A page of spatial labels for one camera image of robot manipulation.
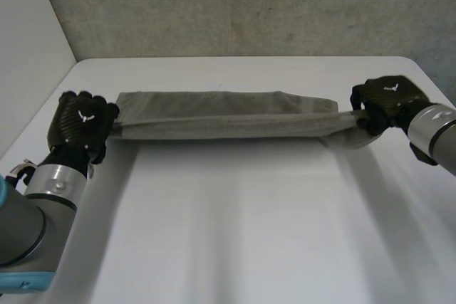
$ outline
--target table surface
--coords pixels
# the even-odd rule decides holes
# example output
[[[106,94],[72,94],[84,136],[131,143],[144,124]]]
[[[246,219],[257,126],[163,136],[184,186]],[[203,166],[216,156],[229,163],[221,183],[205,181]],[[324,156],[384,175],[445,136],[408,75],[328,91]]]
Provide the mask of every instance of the table surface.
[[[401,57],[131,58],[78,63],[0,160],[40,162],[65,90],[282,90],[336,100]],[[48,292],[9,303],[454,303],[456,178],[400,130],[356,151],[317,140],[109,141]]]

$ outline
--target carbon fiber hand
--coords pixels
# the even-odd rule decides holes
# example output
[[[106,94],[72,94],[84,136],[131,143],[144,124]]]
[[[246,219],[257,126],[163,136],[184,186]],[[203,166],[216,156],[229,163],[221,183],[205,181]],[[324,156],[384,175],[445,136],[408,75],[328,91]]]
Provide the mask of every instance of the carbon fiber hand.
[[[62,94],[48,131],[49,149],[68,145],[86,151],[93,164],[101,163],[106,154],[105,141],[118,114],[118,106],[106,103],[101,96],[84,91],[79,95]]]
[[[354,110],[361,104],[368,111],[369,119],[358,121],[358,126],[371,135],[380,135],[387,128],[399,126],[399,112],[411,102],[425,101],[428,97],[412,81],[402,75],[383,76],[367,80],[353,87],[350,97]]]

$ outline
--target robotic hand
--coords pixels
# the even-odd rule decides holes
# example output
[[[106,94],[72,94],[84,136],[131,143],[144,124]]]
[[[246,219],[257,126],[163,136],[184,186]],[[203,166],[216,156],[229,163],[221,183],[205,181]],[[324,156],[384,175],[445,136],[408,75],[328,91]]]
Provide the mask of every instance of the robotic hand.
[[[71,230],[88,168],[100,164],[119,109],[100,96],[62,94],[48,131],[50,154],[0,177],[0,293],[45,291]],[[27,174],[22,196],[14,187]]]
[[[361,105],[369,119],[358,126],[371,135],[389,127],[399,127],[410,140],[410,147],[422,162],[442,165],[456,175],[456,111],[431,103],[405,76],[383,76],[353,87],[350,97],[354,110]]]

